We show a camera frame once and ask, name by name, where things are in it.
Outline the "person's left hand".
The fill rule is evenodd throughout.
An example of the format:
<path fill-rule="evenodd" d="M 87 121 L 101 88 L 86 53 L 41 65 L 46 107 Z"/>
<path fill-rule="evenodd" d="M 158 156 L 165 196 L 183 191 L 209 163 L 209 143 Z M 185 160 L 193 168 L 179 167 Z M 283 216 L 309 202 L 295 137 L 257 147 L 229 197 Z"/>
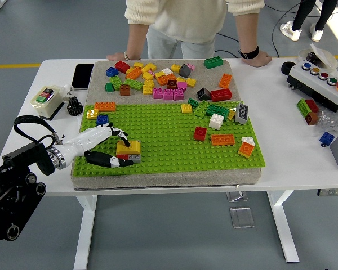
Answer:
<path fill-rule="evenodd" d="M 272 60 L 272 57 L 269 56 L 268 53 L 265 51 L 259 51 L 259 54 L 252 59 L 242 58 L 243 63 L 256 67 L 256 68 L 267 65 L 268 63 L 271 62 L 271 60 Z"/>

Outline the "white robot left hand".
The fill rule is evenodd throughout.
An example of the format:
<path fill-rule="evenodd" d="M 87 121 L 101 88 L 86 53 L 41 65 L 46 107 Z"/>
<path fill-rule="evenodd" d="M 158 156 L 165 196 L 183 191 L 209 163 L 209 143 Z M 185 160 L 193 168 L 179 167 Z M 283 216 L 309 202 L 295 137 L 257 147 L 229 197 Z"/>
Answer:
<path fill-rule="evenodd" d="M 128 167 L 134 164 L 132 160 L 121 159 L 103 152 L 96 152 L 92 149 L 106 141 L 111 136 L 119 137 L 126 146 L 130 146 L 127 139 L 128 133 L 114 127 L 111 123 L 88 128 L 76 137 L 68 140 L 62 145 L 51 148 L 56 158 L 56 168 L 66 168 L 77 156 L 85 157 L 86 161 L 93 165 L 107 168 Z"/>

